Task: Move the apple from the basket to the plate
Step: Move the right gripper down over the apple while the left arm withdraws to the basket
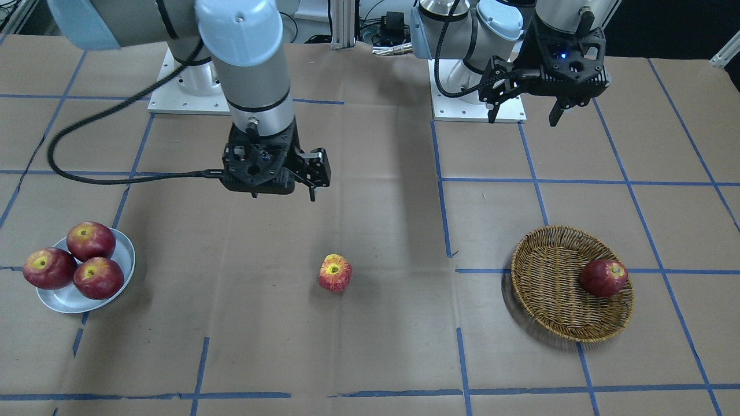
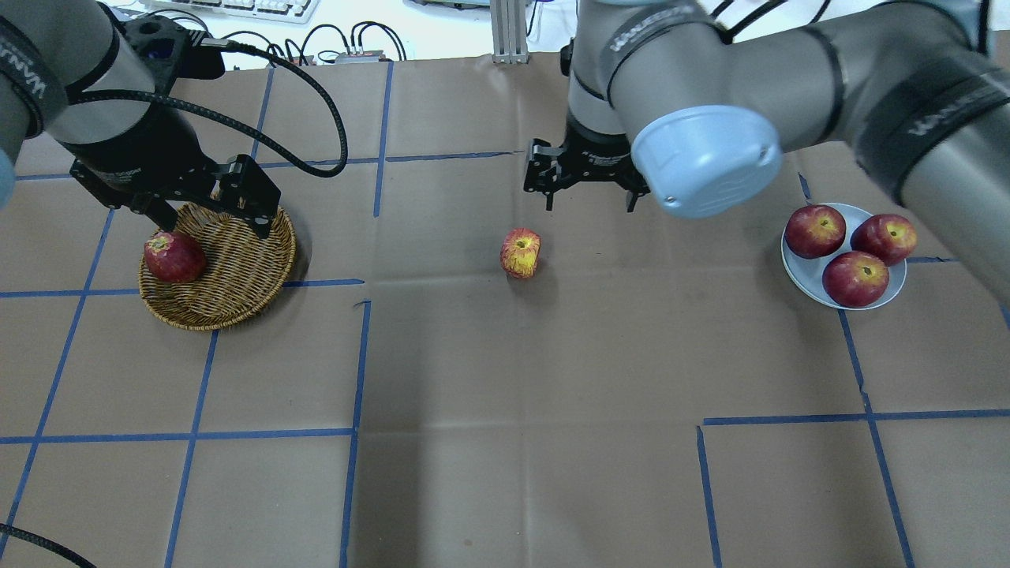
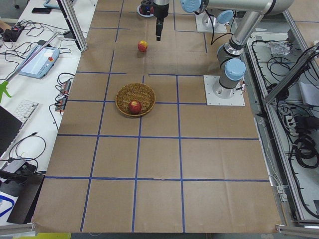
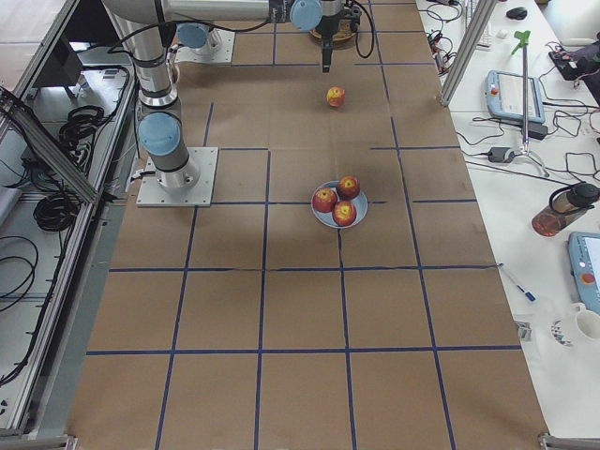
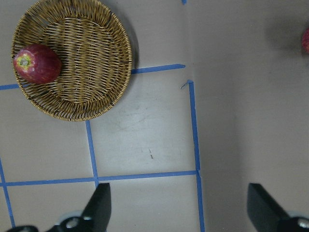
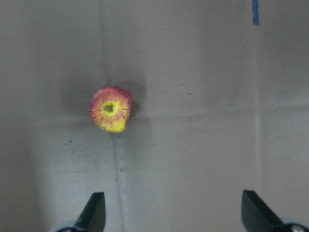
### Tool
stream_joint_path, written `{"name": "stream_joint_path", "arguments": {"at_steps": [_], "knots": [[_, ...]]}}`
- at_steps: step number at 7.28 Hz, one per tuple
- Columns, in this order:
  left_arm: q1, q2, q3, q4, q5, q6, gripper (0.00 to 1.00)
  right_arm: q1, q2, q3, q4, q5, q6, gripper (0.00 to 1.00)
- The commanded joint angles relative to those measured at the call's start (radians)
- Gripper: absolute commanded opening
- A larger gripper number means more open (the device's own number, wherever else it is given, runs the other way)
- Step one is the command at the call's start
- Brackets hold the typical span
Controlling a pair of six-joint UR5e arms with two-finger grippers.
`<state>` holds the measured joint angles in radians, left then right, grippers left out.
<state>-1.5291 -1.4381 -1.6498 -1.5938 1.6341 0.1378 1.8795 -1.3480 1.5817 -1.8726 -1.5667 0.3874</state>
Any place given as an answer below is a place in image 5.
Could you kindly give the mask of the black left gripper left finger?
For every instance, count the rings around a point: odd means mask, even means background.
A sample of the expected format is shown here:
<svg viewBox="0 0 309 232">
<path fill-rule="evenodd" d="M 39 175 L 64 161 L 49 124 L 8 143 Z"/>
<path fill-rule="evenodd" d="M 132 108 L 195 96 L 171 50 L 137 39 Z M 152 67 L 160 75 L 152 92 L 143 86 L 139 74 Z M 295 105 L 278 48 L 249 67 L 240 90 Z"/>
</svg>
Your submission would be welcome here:
<svg viewBox="0 0 309 232">
<path fill-rule="evenodd" d="M 105 232 L 112 213 L 109 183 L 96 187 L 88 204 L 79 216 L 72 216 L 51 227 L 49 232 Z"/>
</svg>

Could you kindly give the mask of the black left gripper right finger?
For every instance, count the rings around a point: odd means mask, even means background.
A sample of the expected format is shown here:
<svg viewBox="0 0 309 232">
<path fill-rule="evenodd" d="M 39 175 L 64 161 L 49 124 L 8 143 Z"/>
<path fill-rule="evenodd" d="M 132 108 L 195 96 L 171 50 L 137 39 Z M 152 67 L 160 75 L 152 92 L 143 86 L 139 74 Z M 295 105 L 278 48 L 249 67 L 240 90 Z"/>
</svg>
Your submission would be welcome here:
<svg viewBox="0 0 309 232">
<path fill-rule="evenodd" d="M 258 232 L 307 232 L 309 218 L 289 215 L 258 183 L 249 183 L 247 214 Z"/>
</svg>

